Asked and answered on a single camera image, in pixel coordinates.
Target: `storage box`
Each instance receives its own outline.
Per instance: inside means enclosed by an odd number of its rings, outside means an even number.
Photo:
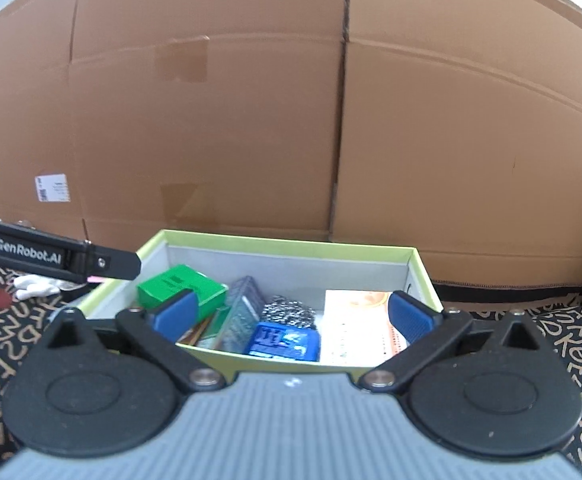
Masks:
[[[267,238],[161,231],[138,252],[142,272],[133,282],[108,280],[80,305],[87,317],[114,317],[135,300],[136,284],[179,264],[221,283],[249,275],[265,297],[281,294],[324,309],[327,289],[404,290],[436,311],[442,304],[413,248],[301,242]],[[354,378],[366,368],[319,363],[273,362],[182,345],[230,381],[237,371],[345,371]]]

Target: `green box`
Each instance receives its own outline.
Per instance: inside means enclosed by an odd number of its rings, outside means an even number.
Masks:
[[[442,304],[417,250],[274,240],[184,231],[160,231],[138,251],[142,272],[133,282],[106,280],[80,305],[87,317],[115,317],[133,304],[136,286],[176,265],[185,264],[219,283],[249,275],[265,298],[280,294],[324,310],[327,289],[404,290],[440,312]],[[283,373],[347,372],[354,379],[369,368],[325,366],[319,362],[281,362],[181,345],[221,372],[228,381],[241,371]]]
[[[186,265],[175,266],[137,285],[137,301],[146,309],[156,308],[187,288],[197,296],[196,322],[211,316],[224,304],[226,285],[214,282]]]

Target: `black circular disc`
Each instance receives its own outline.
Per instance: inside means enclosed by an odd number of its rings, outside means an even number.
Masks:
[[[106,351],[80,352],[76,365],[72,350],[54,350],[38,363],[44,369],[29,368],[5,392],[4,417],[22,444],[57,456],[105,456],[142,444],[171,418],[178,397],[161,369]]]
[[[454,449],[492,458],[536,456],[562,446],[580,420],[578,390],[555,365],[516,349],[449,359],[415,378],[410,406]]]

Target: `triangular hole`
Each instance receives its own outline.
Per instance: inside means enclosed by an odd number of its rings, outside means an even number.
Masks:
[[[65,321],[55,334],[55,337],[49,344],[49,348],[64,348],[66,346],[78,346],[84,343],[75,323],[72,321]]]
[[[515,323],[508,332],[504,346],[522,348],[524,350],[539,350],[537,341],[521,323]]]

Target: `open box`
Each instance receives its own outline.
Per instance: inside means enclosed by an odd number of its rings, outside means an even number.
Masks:
[[[142,272],[132,282],[108,280],[80,305],[89,318],[114,317],[136,298],[136,288],[179,264],[230,284],[255,278],[264,297],[280,294],[324,309],[327,289],[404,290],[436,311],[442,310],[417,250],[403,247],[333,244],[160,231],[139,251]],[[181,345],[231,381],[238,371],[349,372],[368,368],[325,366],[319,362],[280,362]]]

